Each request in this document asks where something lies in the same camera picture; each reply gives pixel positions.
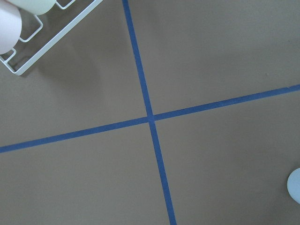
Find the light blue plastic cup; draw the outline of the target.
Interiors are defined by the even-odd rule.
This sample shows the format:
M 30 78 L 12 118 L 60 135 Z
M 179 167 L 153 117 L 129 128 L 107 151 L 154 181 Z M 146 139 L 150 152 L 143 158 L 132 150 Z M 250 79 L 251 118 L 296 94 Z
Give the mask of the light blue plastic cup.
M 300 204 L 300 168 L 291 172 L 287 180 L 287 190 L 290 197 Z

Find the white cup in rack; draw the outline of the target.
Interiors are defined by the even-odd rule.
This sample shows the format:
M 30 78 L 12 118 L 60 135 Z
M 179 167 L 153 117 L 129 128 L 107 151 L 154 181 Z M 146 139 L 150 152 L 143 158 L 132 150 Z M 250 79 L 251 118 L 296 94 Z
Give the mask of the white cup in rack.
M 56 0 L 9 0 L 9 2 L 34 15 L 42 15 L 54 6 Z

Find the pink cup in rack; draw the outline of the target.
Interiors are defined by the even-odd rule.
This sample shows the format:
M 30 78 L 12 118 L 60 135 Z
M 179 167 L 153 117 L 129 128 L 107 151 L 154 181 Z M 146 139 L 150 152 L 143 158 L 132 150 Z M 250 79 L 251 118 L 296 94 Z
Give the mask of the pink cup in rack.
M 18 8 L 5 0 L 0 1 L 0 53 L 9 52 L 18 42 L 22 19 Z

